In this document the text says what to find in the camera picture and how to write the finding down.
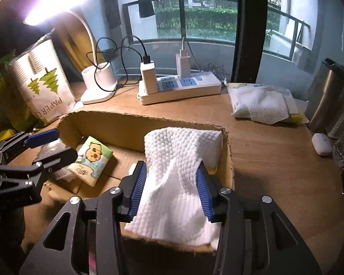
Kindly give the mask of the cartoon tissue pack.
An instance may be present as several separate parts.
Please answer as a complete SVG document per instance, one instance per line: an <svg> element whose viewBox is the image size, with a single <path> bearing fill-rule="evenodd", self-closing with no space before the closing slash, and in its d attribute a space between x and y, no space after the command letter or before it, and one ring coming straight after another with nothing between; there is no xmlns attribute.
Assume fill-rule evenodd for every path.
<svg viewBox="0 0 344 275"><path fill-rule="evenodd" d="M94 187L113 151L103 143L89 136L78 151L76 161L68 169L90 187Z"/></svg>

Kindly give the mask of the paper cup bag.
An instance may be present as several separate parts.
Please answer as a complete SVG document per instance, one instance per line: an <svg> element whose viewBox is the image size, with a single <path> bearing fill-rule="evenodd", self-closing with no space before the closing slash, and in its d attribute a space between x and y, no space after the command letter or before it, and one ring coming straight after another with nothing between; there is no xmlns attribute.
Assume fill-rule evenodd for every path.
<svg viewBox="0 0 344 275"><path fill-rule="evenodd" d="M50 33L11 60L8 67L26 105L44 125L75 106L76 100Z"/></svg>

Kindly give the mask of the steel thermos tumbler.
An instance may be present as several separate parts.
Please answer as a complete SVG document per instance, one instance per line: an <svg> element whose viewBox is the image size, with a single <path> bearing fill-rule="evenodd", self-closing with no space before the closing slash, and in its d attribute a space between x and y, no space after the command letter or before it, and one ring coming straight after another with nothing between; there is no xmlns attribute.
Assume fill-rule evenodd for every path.
<svg viewBox="0 0 344 275"><path fill-rule="evenodd" d="M344 66L326 58L308 90L305 116L308 128L324 132L344 103Z"/></svg>

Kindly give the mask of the brown cardboard box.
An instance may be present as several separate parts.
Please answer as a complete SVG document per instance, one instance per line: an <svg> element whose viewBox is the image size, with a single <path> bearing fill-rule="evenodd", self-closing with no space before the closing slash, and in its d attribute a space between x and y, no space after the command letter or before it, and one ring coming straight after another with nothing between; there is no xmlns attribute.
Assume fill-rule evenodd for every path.
<svg viewBox="0 0 344 275"><path fill-rule="evenodd" d="M218 223L203 214L196 189L196 170L208 172L228 187L233 185L230 146L224 128L209 124L150 118L102 111L77 111L54 124L56 146L80 152L74 171L50 181L43 200L24 210L23 246L34 244L72 196L97 197L118 186L137 161L147 163L147 181L136 217L121 225L126 239L177 250L212 252L217 249Z"/></svg>

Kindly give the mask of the white textured cloth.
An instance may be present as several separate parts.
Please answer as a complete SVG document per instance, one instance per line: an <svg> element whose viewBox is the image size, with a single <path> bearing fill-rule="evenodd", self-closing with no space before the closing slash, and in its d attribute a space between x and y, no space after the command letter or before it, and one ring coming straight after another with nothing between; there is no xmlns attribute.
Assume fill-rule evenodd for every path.
<svg viewBox="0 0 344 275"><path fill-rule="evenodd" d="M201 163L218 166L222 132L167 127L147 133L144 145L145 187L137 215L125 230L151 240L216 250L221 224L204 215L196 172Z"/></svg>

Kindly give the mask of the white desk lamp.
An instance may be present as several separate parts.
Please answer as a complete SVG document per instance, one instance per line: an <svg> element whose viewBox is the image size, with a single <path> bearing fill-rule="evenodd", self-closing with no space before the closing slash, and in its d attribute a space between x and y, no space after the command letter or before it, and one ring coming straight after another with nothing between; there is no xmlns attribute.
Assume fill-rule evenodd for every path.
<svg viewBox="0 0 344 275"><path fill-rule="evenodd" d="M83 104L95 104L108 101L117 89L117 80L109 62L98 61L97 44L91 28L84 18L75 11L75 8L87 0L38 0L26 16L26 25L40 25L64 12L77 18L85 28L92 49L91 66L82 70L81 74L86 90L80 98Z"/></svg>

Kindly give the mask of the white wipes package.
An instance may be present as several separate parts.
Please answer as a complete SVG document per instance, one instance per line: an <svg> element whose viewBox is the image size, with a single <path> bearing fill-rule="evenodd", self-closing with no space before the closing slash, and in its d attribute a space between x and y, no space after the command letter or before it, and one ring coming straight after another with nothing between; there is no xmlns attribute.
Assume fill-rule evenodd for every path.
<svg viewBox="0 0 344 275"><path fill-rule="evenodd" d="M229 83L232 116L266 125L279 122L306 124L308 103L295 99L287 88L249 83Z"/></svg>

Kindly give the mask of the green snack bag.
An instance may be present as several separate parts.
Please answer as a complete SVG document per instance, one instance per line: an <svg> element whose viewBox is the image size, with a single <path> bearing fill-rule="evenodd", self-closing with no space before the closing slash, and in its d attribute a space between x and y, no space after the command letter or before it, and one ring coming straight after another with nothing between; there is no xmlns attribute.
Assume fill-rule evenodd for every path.
<svg viewBox="0 0 344 275"><path fill-rule="evenodd" d="M0 135L30 132L38 123L11 75L9 64L14 58L12 50L0 59Z"/></svg>

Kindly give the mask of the white earbuds case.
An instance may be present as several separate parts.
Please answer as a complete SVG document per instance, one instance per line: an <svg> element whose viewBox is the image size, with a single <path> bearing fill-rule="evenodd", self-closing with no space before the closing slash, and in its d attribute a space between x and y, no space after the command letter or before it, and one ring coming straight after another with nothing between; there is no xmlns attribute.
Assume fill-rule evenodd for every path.
<svg viewBox="0 0 344 275"><path fill-rule="evenodd" d="M311 142L315 152L323 157L332 153L333 146L330 138L324 133L315 133L312 136Z"/></svg>

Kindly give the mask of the white bubble wrap ball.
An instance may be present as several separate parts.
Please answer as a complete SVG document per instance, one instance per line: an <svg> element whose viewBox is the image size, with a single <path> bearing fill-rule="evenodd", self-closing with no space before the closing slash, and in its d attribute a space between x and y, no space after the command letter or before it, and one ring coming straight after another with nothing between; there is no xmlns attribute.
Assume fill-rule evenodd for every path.
<svg viewBox="0 0 344 275"><path fill-rule="evenodd" d="M67 146L61 139L50 142L41 147L34 163L40 162L44 166L48 178L55 182L71 182L76 176L68 169L74 163L78 153Z"/></svg>

